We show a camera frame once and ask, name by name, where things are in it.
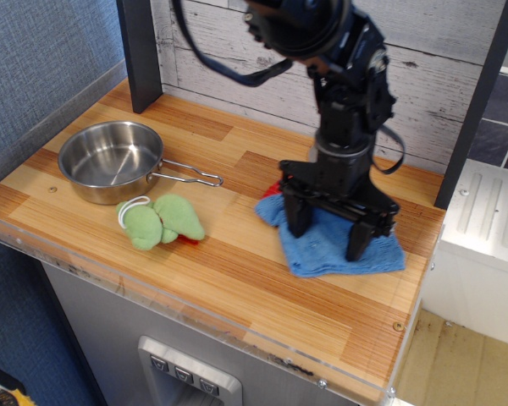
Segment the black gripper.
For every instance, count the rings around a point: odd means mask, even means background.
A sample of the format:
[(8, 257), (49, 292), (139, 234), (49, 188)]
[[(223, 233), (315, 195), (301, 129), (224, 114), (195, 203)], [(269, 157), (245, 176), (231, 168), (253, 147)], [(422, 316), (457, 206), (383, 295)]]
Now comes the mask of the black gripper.
[(399, 206), (374, 186), (372, 165), (371, 146), (344, 154), (319, 148), (315, 162), (280, 162), (279, 186), (291, 234), (299, 238), (308, 230), (312, 208), (317, 207), (354, 223), (345, 255), (348, 261), (359, 261), (373, 236), (390, 235)]

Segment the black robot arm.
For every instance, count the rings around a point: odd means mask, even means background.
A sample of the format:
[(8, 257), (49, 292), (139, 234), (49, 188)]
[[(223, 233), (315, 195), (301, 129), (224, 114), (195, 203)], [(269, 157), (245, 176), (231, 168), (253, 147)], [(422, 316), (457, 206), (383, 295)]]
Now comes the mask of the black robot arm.
[(320, 115), (314, 162), (279, 164), (288, 228), (302, 236), (315, 207), (346, 218), (346, 259), (358, 261), (399, 210), (370, 179), (377, 132), (395, 104), (384, 37), (350, 1), (250, 1), (247, 12), (257, 41), (306, 66)]

